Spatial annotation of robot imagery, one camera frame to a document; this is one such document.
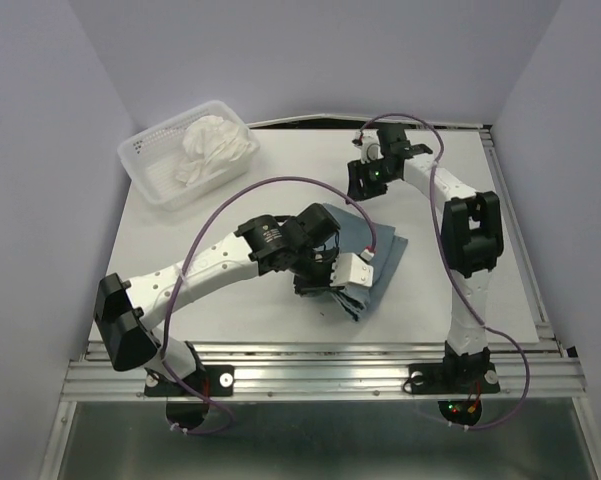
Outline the light blue denim skirt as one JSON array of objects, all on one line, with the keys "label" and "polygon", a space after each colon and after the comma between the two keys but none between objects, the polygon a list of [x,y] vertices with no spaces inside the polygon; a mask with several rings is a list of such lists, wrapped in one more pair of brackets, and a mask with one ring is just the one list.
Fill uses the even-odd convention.
[{"label": "light blue denim skirt", "polygon": [[[339,244],[341,253],[360,253],[370,242],[370,230],[367,222],[359,216],[348,213],[328,203],[311,204],[303,210],[310,214],[325,216],[328,212],[340,225],[339,241],[335,236],[317,246],[318,250],[333,250]],[[372,285],[366,289],[358,285],[346,286],[340,291],[314,291],[303,293],[305,298],[313,298],[314,302],[333,300],[344,314],[352,321],[358,322],[372,314],[379,304],[391,282],[401,258],[407,248],[408,240],[396,234],[393,226],[374,224],[377,234],[376,253],[370,261],[373,267]]]}]

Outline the white skirt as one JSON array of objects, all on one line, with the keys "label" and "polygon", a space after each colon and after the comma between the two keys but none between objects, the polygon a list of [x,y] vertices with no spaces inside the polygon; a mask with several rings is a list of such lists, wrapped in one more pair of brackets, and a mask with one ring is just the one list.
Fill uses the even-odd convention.
[{"label": "white skirt", "polygon": [[176,167],[175,179],[186,186],[233,167],[258,149],[246,127],[216,115],[188,126],[182,148],[184,157]]}]

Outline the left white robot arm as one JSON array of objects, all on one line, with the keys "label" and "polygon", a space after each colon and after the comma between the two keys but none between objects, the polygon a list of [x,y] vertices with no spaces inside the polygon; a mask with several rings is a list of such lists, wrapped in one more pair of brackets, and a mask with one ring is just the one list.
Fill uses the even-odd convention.
[{"label": "left white robot arm", "polygon": [[296,216],[262,215],[196,254],[128,280],[113,273],[99,281],[94,320],[114,370],[144,368],[179,393],[195,392],[203,371],[198,355],[167,332],[168,315],[231,284],[270,272],[290,271],[296,280],[327,288],[336,248],[326,244],[340,225],[312,204]]}]

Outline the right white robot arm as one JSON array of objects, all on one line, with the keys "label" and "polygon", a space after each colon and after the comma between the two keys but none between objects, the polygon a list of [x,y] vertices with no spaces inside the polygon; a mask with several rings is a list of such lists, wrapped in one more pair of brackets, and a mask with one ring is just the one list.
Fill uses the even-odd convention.
[{"label": "right white robot arm", "polygon": [[355,134],[360,151],[348,163],[348,195],[369,200],[401,180],[430,203],[434,234],[451,283],[451,321],[441,361],[411,366],[407,384],[414,394],[500,390],[491,361],[486,300],[491,274],[504,250],[498,195],[479,192],[440,165],[443,153],[408,140],[403,127],[381,126],[375,136]]}]

